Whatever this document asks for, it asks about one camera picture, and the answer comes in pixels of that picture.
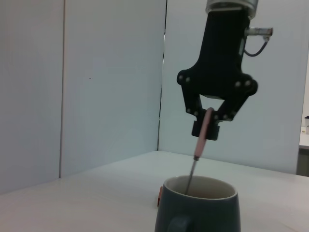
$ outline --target white table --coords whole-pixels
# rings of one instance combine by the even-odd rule
[[[1,232],[153,232],[164,180],[192,157],[151,152],[0,196]],[[239,191],[243,232],[308,232],[309,178],[201,159],[196,175]]]

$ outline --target white panel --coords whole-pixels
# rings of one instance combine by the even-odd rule
[[[63,0],[0,2],[0,193],[59,173]]]
[[[206,24],[205,0],[169,0],[160,145],[164,151],[192,155],[195,117],[185,112],[180,70],[196,62]],[[204,157],[295,173],[308,57],[308,1],[260,0],[251,26],[274,27],[265,51],[244,57],[242,68],[259,83],[233,122],[221,123],[219,139],[208,141]],[[253,53],[262,38],[249,38]],[[220,102],[203,99],[204,108]]]
[[[305,84],[305,96],[304,96],[304,106],[303,106],[303,116],[301,120],[301,126],[305,127],[305,117],[309,116],[309,59],[307,65],[307,75],[306,75],[306,84]]]
[[[62,171],[156,150],[165,0],[67,0]]]

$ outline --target mug handle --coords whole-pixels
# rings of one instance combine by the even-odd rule
[[[169,224],[168,232],[193,232],[193,221],[188,216],[176,216]]]

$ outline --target mug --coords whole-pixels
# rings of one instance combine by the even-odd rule
[[[221,180],[189,176],[164,182],[155,232],[240,232],[238,193]]]

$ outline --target robotic arm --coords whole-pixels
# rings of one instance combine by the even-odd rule
[[[243,54],[259,55],[272,35],[272,28],[250,28],[258,0],[208,0],[204,38],[196,64],[178,73],[186,112],[196,116],[192,135],[198,137],[206,110],[200,95],[222,99],[211,114],[205,139],[217,140],[219,122],[232,121],[247,98],[257,92],[257,82],[241,70]],[[254,55],[245,51],[247,36],[263,36],[265,43]]]

